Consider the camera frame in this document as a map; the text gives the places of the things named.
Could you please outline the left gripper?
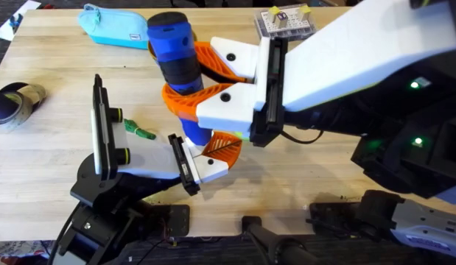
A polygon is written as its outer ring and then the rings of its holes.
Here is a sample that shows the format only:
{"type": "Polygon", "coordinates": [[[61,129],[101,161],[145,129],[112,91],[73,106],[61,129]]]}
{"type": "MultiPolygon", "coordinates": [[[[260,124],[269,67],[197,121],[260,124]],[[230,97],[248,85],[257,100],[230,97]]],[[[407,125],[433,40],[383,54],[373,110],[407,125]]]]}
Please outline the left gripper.
{"type": "Polygon", "coordinates": [[[98,135],[94,151],[80,164],[70,194],[95,211],[118,211],[134,202],[181,184],[193,196],[199,184],[225,176],[242,149],[242,139],[213,131],[210,141],[196,145],[188,137],[195,177],[180,137],[161,143],[123,133],[123,145],[98,135]]]}

